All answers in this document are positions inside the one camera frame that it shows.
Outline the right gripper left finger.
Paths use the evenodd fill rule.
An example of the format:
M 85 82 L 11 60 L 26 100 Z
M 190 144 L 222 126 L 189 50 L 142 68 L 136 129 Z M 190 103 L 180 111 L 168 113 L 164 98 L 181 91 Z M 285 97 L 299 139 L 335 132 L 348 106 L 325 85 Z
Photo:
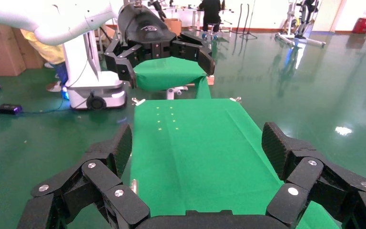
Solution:
M 18 222 L 20 229 L 64 229 L 94 205 L 114 229 L 135 229 L 149 207 L 123 183 L 132 152 L 132 130 L 122 124 L 113 138 L 92 144 L 70 168 L 37 184 Z

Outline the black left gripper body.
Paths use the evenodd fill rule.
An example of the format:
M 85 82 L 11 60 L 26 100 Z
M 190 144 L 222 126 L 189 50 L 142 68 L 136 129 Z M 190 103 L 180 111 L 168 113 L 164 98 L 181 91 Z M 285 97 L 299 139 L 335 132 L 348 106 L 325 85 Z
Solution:
M 132 50 L 136 60 L 171 57 L 171 44 L 176 40 L 176 34 L 146 6 L 134 6 L 132 3 L 119 11 L 117 20 L 123 39 Z

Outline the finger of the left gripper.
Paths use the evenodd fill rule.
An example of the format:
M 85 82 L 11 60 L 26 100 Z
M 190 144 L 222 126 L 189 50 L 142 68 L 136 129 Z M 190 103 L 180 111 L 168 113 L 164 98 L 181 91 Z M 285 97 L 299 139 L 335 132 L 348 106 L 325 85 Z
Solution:
M 143 62 L 142 45 L 125 46 L 116 38 L 112 40 L 104 55 L 107 69 L 117 73 L 119 80 L 128 81 L 132 88 L 136 88 L 134 67 Z
M 171 56 L 196 62 L 208 75 L 214 75 L 215 60 L 212 58 L 212 51 L 201 38 L 181 32 L 171 41 Z

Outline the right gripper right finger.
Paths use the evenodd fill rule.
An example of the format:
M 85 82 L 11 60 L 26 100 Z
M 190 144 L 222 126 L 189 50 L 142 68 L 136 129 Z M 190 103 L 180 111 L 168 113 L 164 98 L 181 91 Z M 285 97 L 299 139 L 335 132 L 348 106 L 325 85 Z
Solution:
M 283 185 L 266 208 L 289 229 L 308 205 L 321 205 L 344 229 L 366 229 L 366 178 L 326 159 L 309 142 L 265 123 L 262 149 Z

